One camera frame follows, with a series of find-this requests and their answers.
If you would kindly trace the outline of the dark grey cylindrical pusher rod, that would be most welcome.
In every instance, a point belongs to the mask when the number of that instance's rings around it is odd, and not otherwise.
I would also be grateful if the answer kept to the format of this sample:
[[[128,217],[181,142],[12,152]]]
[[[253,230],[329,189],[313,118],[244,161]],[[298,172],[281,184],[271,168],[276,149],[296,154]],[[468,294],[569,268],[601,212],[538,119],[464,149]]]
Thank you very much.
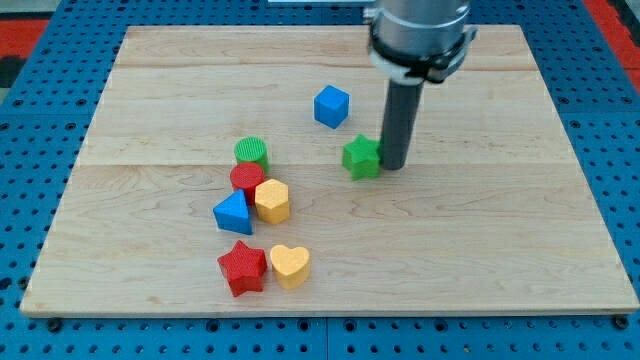
[[[379,147],[381,166],[386,170],[405,165],[422,89],[422,83],[389,81]]]

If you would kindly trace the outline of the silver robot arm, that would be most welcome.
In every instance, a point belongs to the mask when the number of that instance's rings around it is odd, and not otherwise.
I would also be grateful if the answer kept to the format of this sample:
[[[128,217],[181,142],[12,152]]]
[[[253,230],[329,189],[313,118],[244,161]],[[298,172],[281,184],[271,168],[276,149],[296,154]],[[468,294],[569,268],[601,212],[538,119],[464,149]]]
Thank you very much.
[[[441,84],[465,60],[477,32],[470,0],[378,0],[363,10],[371,63],[388,77],[379,156],[404,167],[423,85]]]

